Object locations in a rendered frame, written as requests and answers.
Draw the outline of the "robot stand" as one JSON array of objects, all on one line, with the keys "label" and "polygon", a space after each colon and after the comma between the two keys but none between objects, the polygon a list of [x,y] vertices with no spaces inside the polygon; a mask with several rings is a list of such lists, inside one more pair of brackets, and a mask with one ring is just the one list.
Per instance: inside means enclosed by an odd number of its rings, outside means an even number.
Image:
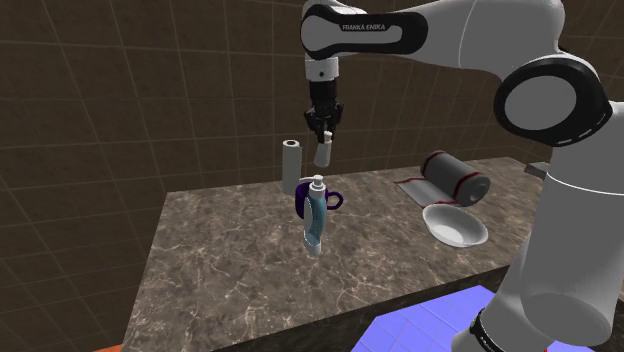
[{"label": "robot stand", "polygon": [[377,316],[351,352],[452,352],[452,340],[497,295],[477,285]]}]

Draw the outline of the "grey paper towel roll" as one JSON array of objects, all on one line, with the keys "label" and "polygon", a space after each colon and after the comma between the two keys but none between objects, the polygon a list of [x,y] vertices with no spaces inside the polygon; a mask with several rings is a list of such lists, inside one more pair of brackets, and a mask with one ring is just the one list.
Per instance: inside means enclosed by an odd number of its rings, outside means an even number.
[{"label": "grey paper towel roll", "polygon": [[282,192],[294,195],[301,178],[303,149],[297,140],[282,143]]}]

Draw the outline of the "blue white pump bottle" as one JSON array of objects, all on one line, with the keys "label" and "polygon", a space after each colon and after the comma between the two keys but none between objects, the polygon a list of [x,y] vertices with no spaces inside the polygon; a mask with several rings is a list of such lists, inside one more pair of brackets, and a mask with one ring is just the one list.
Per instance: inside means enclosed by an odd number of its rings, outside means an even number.
[{"label": "blue white pump bottle", "polygon": [[307,177],[303,181],[310,182],[303,201],[303,243],[310,255],[319,256],[321,254],[321,235],[325,226],[327,212],[326,186],[322,175]]}]

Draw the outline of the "grey rolled towel red stripes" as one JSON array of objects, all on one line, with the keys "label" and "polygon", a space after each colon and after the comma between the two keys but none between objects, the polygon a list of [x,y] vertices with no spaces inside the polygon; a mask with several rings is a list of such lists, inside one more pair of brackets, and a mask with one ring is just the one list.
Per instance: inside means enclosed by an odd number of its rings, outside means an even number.
[{"label": "grey rolled towel red stripes", "polygon": [[485,197],[491,181],[463,161],[438,150],[425,158],[418,176],[395,184],[421,208],[433,204],[469,207]]}]

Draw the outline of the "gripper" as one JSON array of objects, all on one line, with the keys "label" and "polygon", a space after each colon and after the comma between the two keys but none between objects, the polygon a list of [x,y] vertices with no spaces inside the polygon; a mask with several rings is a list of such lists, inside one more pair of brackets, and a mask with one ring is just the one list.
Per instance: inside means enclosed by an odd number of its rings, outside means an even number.
[{"label": "gripper", "polygon": [[319,144],[324,143],[324,119],[330,117],[330,132],[335,133],[341,122],[343,105],[337,100],[337,81],[310,81],[311,107],[304,113],[308,128],[314,132]]}]

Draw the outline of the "grey flat block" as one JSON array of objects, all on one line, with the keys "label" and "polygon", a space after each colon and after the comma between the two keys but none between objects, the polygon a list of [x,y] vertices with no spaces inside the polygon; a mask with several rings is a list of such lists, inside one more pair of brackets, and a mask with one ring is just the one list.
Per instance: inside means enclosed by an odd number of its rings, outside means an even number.
[{"label": "grey flat block", "polygon": [[544,180],[547,176],[550,164],[546,162],[532,162],[525,166],[524,172]]}]

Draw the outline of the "small white bottle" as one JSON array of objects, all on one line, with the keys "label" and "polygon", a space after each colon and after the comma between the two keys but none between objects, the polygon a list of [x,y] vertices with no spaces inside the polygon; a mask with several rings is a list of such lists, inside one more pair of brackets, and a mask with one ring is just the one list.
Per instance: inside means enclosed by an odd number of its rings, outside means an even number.
[{"label": "small white bottle", "polygon": [[313,161],[317,167],[326,168],[329,166],[332,150],[332,137],[333,134],[330,131],[324,132],[323,142],[318,144]]}]

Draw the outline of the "white bowl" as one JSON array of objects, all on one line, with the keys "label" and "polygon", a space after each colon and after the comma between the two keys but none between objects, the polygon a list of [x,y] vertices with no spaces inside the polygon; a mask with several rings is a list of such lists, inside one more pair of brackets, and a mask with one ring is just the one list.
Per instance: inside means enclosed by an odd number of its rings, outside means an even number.
[{"label": "white bowl", "polygon": [[485,225],[459,207],[447,204],[428,205],[423,209],[422,217],[430,234],[451,247],[478,246],[489,238]]}]

